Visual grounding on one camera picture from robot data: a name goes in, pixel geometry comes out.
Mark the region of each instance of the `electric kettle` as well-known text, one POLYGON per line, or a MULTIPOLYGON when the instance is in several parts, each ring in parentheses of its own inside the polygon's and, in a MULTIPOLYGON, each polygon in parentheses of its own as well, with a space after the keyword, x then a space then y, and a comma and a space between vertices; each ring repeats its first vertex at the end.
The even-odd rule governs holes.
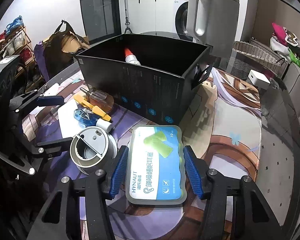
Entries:
POLYGON ((196 43, 213 46, 211 55, 230 57, 239 0, 189 0, 186 29, 196 43))

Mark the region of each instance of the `black cardboard box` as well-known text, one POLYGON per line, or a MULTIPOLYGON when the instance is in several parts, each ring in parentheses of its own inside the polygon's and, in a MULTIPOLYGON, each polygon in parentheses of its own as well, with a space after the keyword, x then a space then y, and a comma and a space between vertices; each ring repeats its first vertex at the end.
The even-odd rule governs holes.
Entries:
POLYGON ((157 124, 178 125, 198 85, 211 68, 211 47, 173 38, 122 34, 105 40, 75 56, 89 87, 105 91, 115 103, 157 124), (125 62, 124 48, 140 65, 125 62))

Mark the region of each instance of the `green cloth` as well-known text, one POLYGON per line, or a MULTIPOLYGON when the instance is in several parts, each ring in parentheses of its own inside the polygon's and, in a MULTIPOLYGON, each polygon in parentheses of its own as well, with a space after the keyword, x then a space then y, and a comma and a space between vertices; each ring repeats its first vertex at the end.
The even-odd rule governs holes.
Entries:
POLYGON ((291 59, 291 62, 295 63, 296 65, 298 65, 300 67, 300 58, 297 57, 291 49, 288 49, 289 50, 289 53, 290 53, 290 59, 291 59))

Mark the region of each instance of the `glue bottle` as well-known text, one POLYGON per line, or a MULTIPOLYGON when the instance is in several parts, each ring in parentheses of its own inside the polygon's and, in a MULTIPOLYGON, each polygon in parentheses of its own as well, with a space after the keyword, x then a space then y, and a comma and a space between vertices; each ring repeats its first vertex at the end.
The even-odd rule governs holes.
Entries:
POLYGON ((130 51, 130 49, 125 48, 124 49, 124 54, 125 54, 127 63, 131 63, 131 64, 135 64, 135 65, 141 65, 140 62, 137 60, 136 56, 133 55, 133 53, 130 51))

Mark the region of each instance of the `washing machine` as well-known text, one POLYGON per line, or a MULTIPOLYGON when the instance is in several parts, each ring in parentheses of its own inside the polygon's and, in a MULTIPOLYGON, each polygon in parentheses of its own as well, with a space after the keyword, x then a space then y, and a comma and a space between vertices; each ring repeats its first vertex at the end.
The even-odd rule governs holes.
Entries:
POLYGON ((177 33, 181 40, 193 41, 193 37, 187 32, 187 15, 189 0, 173 0, 173 33, 177 33))

